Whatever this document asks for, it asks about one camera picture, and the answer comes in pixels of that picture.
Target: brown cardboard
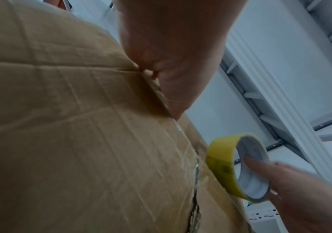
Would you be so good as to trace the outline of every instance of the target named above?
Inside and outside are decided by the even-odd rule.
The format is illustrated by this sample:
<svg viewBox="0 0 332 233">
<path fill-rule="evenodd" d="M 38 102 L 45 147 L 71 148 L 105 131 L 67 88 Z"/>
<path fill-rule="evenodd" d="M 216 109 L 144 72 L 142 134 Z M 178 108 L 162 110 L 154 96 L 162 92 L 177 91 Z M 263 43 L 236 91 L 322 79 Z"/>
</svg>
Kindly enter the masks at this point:
<svg viewBox="0 0 332 233">
<path fill-rule="evenodd" d="M 245 233 L 241 213 L 111 36 L 0 0 L 0 232 Z"/>
</svg>

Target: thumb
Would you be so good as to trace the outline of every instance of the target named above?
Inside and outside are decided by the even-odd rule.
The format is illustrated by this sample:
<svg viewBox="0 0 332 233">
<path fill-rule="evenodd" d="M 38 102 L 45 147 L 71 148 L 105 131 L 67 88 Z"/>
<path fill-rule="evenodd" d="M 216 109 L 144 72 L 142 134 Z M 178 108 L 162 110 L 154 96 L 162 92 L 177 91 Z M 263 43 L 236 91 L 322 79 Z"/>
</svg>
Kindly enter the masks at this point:
<svg viewBox="0 0 332 233">
<path fill-rule="evenodd" d="M 245 157 L 243 162 L 250 168 L 252 171 L 258 175 L 272 181 L 273 183 L 279 179 L 283 174 L 283 168 L 277 166 L 274 163 L 262 162 L 256 159 Z"/>
</svg>

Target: packing tape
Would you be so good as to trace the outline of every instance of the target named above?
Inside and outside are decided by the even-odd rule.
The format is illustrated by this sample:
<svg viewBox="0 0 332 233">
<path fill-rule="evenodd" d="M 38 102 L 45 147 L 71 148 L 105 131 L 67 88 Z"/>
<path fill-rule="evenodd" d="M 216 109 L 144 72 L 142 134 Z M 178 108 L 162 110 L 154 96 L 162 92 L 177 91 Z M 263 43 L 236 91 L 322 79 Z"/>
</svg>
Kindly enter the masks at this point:
<svg viewBox="0 0 332 233">
<path fill-rule="evenodd" d="M 241 160 L 239 178 L 234 173 L 236 153 Z M 252 134 L 242 134 L 213 140 L 207 150 L 206 163 L 228 193 L 250 202 L 262 202 L 270 191 L 270 182 L 250 170 L 243 161 L 244 157 L 269 161 L 259 139 Z"/>
</svg>

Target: yellow tape roll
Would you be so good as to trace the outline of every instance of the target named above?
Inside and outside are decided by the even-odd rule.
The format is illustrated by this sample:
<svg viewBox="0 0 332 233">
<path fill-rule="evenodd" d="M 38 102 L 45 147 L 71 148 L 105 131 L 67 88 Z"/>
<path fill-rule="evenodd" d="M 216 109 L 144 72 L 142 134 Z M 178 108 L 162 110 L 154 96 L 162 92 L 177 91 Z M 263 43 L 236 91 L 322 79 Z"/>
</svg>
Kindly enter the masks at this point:
<svg viewBox="0 0 332 233">
<path fill-rule="evenodd" d="M 234 153 L 241 159 L 240 176 L 234 173 Z M 234 196 L 251 202 L 266 200 L 270 182 L 250 170 L 243 162 L 244 157 L 269 161 L 262 143 L 252 134 L 220 137 L 213 140 L 207 150 L 206 163 L 217 180 Z"/>
</svg>

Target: hand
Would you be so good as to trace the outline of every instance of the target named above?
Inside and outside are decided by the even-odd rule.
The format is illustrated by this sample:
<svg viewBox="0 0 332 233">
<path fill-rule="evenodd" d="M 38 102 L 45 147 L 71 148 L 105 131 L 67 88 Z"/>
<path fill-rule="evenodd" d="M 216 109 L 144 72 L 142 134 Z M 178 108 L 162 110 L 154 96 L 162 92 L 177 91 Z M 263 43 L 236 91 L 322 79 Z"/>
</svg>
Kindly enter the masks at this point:
<svg viewBox="0 0 332 233">
<path fill-rule="evenodd" d="M 271 192 L 268 198 L 290 233 L 332 232 L 332 185 L 290 165 L 244 162 L 271 181 L 277 195 Z"/>
<path fill-rule="evenodd" d="M 247 0 L 115 0 L 120 41 L 140 70 L 159 78 L 179 119 L 217 71 L 226 37 Z"/>
</svg>

